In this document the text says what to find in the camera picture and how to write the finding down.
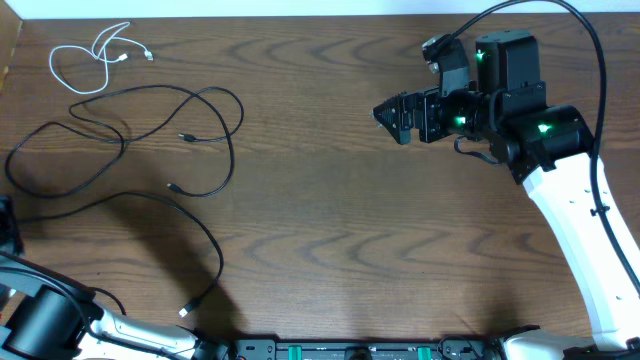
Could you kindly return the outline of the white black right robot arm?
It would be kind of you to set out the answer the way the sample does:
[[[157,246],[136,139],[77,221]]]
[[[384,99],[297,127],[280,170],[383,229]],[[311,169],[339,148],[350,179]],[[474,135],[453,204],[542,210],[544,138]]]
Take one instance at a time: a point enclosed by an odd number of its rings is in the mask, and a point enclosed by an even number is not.
[[[525,30],[481,36],[468,59],[454,40],[429,61],[437,86],[400,93],[373,118],[400,144],[447,136],[486,141],[486,160],[509,168],[549,223],[578,284],[587,338],[523,327],[495,339],[490,359],[635,359],[639,294],[629,274],[639,249],[608,188],[579,111],[549,106],[536,39]]]

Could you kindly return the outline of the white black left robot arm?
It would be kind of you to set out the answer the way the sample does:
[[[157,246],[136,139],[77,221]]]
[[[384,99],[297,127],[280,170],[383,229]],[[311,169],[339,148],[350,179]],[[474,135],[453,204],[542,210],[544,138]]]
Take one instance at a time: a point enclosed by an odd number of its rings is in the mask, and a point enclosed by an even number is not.
[[[24,295],[1,326],[3,359],[229,359],[230,346],[179,326],[117,314],[100,292],[23,259],[12,199],[1,198],[1,306]]]

